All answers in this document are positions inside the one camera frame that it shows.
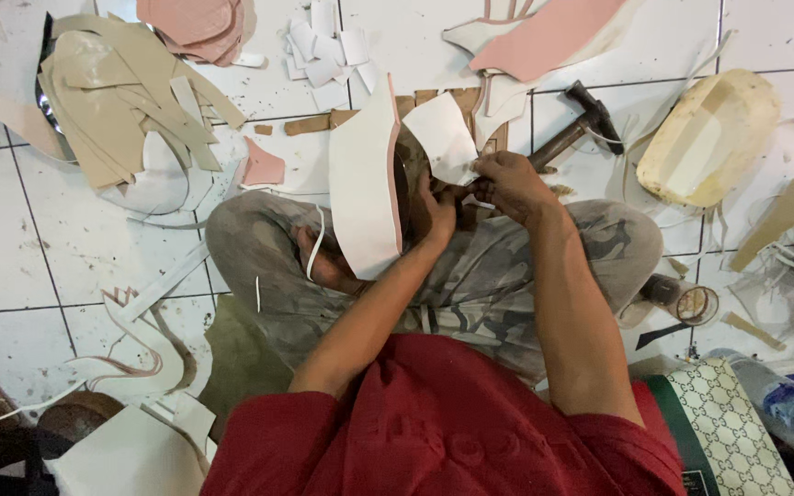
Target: olive green fabric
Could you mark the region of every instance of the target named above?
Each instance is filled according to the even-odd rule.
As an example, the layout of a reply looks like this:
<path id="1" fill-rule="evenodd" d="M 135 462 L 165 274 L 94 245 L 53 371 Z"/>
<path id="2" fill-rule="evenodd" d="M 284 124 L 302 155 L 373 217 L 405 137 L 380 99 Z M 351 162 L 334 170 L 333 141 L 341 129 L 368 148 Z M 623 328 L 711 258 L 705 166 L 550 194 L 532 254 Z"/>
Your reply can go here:
<path id="1" fill-rule="evenodd" d="M 231 295 L 220 295 L 214 323 L 204 333 L 214 361 L 198 400 L 216 414 L 210 437 L 219 442 L 228 414 L 252 396 L 284 393 L 292 370 L 268 346 L 248 309 Z"/>

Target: man's arm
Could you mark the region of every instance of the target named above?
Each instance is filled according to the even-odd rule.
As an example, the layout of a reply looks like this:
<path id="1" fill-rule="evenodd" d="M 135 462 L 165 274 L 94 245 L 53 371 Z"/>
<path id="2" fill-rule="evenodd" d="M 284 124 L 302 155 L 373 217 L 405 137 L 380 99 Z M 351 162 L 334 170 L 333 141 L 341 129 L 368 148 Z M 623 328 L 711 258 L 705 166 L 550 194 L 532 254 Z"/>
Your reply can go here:
<path id="1" fill-rule="evenodd" d="M 572 218 L 522 155 L 488 155 L 477 171 L 490 180 L 477 186 L 477 198 L 528 230 L 535 326 L 550 401 L 566 415 L 604 413 L 643 425 L 618 324 L 590 273 Z"/>
<path id="2" fill-rule="evenodd" d="M 330 327 L 305 363 L 296 368 L 291 393 L 320 391 L 342 396 L 351 380 L 379 355 L 409 300 L 446 250 L 455 230 L 454 195 L 444 192 L 437 203 L 430 193 L 430 178 L 421 183 L 419 194 L 430 214 L 430 231 Z"/>

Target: red shirt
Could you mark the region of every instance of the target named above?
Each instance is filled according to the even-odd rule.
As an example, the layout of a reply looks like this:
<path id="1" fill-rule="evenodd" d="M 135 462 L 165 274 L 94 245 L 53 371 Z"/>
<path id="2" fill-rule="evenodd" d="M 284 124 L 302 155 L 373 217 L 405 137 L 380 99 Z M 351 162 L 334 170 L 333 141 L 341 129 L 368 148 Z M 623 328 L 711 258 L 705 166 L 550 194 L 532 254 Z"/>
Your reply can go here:
<path id="1" fill-rule="evenodd" d="M 634 390 L 647 429 L 566 417 L 466 344 L 395 334 L 349 404 L 299 393 L 239 405 L 201 495 L 684 495 L 675 443 Z"/>

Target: patterned fabric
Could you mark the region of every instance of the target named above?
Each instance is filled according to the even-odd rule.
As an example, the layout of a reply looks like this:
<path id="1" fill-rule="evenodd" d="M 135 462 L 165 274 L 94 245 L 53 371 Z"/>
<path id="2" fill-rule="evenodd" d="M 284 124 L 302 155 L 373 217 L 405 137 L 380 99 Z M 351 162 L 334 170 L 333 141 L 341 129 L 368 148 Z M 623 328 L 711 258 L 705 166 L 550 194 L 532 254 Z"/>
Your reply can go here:
<path id="1" fill-rule="evenodd" d="M 612 310 L 623 308 L 651 275 L 663 251 L 654 221 L 626 205 L 591 200 L 567 206 L 578 226 L 590 269 Z M 328 209 L 326 225 L 332 226 Z M 211 258 L 228 287 L 262 311 L 257 323 L 290 367 L 303 363 L 318 339 L 354 301 L 308 281 L 292 226 L 320 229 L 314 205 L 265 192 L 220 204 L 206 225 Z M 325 243 L 337 247 L 332 229 Z M 421 332 L 420 308 L 433 333 L 471 344 L 516 371 L 527 383 L 545 377 L 535 334 L 528 232 L 507 217 L 459 231 L 431 271 L 395 332 Z"/>
<path id="2" fill-rule="evenodd" d="M 794 495 L 786 465 L 723 358 L 701 360 L 667 380 L 709 459 L 722 496 Z"/>

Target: hammer head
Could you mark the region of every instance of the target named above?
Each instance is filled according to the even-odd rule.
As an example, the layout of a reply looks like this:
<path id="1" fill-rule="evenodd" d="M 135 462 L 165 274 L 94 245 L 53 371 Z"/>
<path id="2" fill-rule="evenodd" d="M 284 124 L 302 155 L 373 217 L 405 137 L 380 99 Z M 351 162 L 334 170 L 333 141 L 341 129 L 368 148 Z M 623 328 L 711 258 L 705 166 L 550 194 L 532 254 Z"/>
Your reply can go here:
<path id="1" fill-rule="evenodd" d="M 585 116 L 593 132 L 607 140 L 618 141 L 617 143 L 608 144 L 612 153 L 615 155 L 624 154 L 624 145 L 619 143 L 621 139 L 612 123 L 612 116 L 609 114 L 608 108 L 600 100 L 593 98 L 587 88 L 580 84 L 580 81 L 575 81 L 568 87 L 566 96 L 577 101 L 584 108 Z"/>

